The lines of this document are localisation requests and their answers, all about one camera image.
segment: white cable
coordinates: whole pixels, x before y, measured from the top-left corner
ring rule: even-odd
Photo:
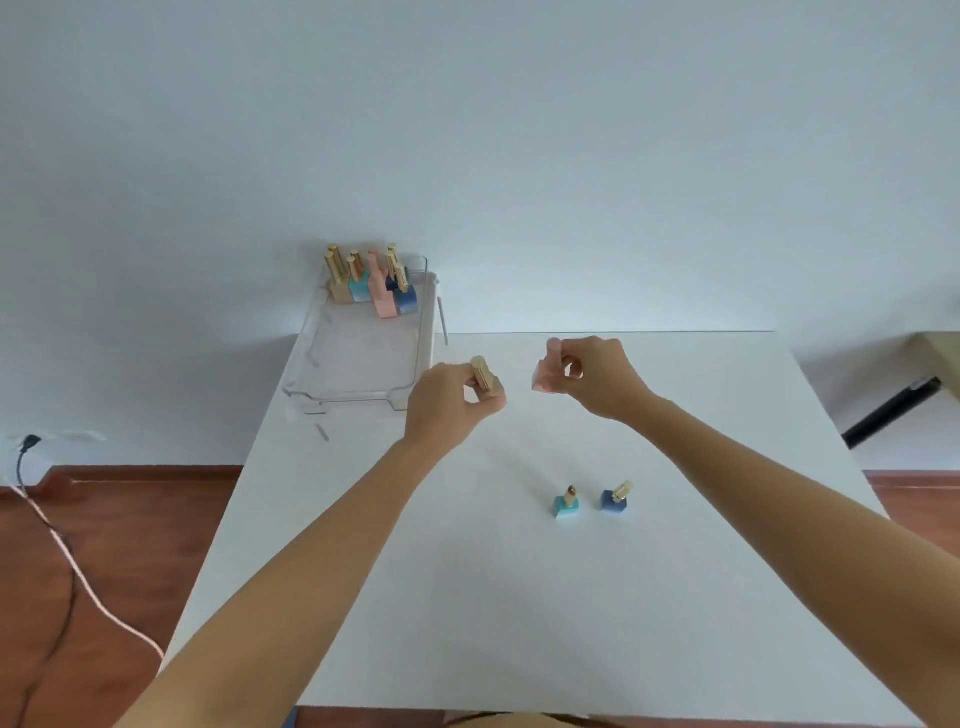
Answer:
[[[118,627],[120,627],[121,629],[127,630],[135,637],[138,637],[141,640],[143,640],[145,643],[147,643],[150,647],[154,649],[154,652],[160,656],[160,660],[162,660],[164,658],[164,654],[163,654],[163,649],[160,647],[159,644],[155,643],[153,640],[151,640],[149,637],[143,634],[143,632],[140,632],[138,629],[131,627],[122,619],[115,616],[107,607],[104,606],[104,603],[100,601],[100,597],[96,595],[96,593],[93,591],[93,587],[90,586],[90,582],[86,580],[86,576],[84,576],[84,573],[80,569],[80,565],[77,564],[77,561],[73,558],[73,554],[70,553],[70,549],[66,547],[66,544],[63,542],[63,539],[60,537],[60,534],[57,532],[54,526],[50,523],[49,519],[47,519],[46,514],[44,514],[43,511],[40,510],[40,506],[34,503],[34,500],[27,495],[27,492],[25,490],[22,490],[15,485],[11,485],[10,487],[12,488],[14,493],[16,493],[18,496],[22,497],[24,500],[30,503],[30,505],[33,506],[34,510],[36,511],[36,514],[40,516],[40,518],[43,520],[44,523],[47,524],[47,527],[50,529],[50,535],[54,537],[54,541],[57,542],[57,546],[60,547],[60,550],[63,552],[63,555],[66,557],[66,560],[70,562],[70,567],[77,574],[77,577],[80,579],[80,583],[84,585],[84,589],[86,589],[86,592],[90,595],[90,598],[93,600],[93,603],[97,606],[97,609],[103,612],[104,616],[110,621],[112,621],[114,624],[116,624]]]

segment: clear plastic container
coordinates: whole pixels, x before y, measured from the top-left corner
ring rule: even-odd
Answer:
[[[337,303],[324,277],[283,378],[292,422],[329,417],[389,417],[407,409],[410,392],[433,364],[438,282],[421,255],[401,255],[418,309],[381,319],[372,303]]]

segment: wooden floor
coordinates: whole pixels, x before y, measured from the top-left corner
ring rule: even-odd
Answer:
[[[104,602],[166,646],[238,474],[221,469],[201,479],[82,484],[62,478],[37,500],[68,536]],[[960,474],[872,473],[871,480],[895,521],[960,556]],[[78,599],[60,653],[42,669],[69,594],[68,567],[46,529],[20,498],[0,495],[0,728],[13,728],[25,691],[40,677],[26,728],[108,728],[156,674],[155,653],[108,622],[86,595]],[[433,728],[441,719],[430,711],[309,708],[298,726]],[[618,722],[636,728],[734,725]]]

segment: white tabletop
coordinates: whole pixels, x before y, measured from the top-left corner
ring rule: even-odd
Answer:
[[[300,703],[916,724],[668,460],[530,391],[549,335],[438,346],[438,359],[485,355],[510,404],[414,495]],[[655,391],[883,512],[776,334],[620,336]],[[278,392],[168,660],[402,427],[337,429],[327,444],[283,407]],[[599,512],[627,479],[627,511]],[[571,483],[581,512],[557,522]]]

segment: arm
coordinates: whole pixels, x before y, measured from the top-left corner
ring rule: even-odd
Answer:
[[[415,387],[406,430],[187,643],[116,728],[276,728],[317,671],[420,482],[505,397],[464,400],[469,364]]]
[[[654,395],[617,340],[564,341],[549,383],[647,438],[914,713],[960,724],[960,560]]]

